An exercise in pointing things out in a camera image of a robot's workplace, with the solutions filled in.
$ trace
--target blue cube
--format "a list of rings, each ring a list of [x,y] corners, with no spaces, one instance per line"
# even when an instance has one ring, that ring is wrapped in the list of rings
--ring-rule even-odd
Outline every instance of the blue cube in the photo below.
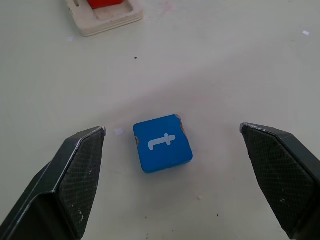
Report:
[[[164,116],[133,126],[141,167],[153,173],[181,164],[193,158],[181,118]]]

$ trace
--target white table surface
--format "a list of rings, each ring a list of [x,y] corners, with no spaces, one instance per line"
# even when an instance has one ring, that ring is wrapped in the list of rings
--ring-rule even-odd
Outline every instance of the white table surface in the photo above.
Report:
[[[104,125],[83,239],[288,239],[239,126],[320,158],[320,1],[141,3],[144,20],[84,38],[63,0],[0,2],[0,222],[64,139]],[[175,113],[193,161],[144,174],[133,125]]]

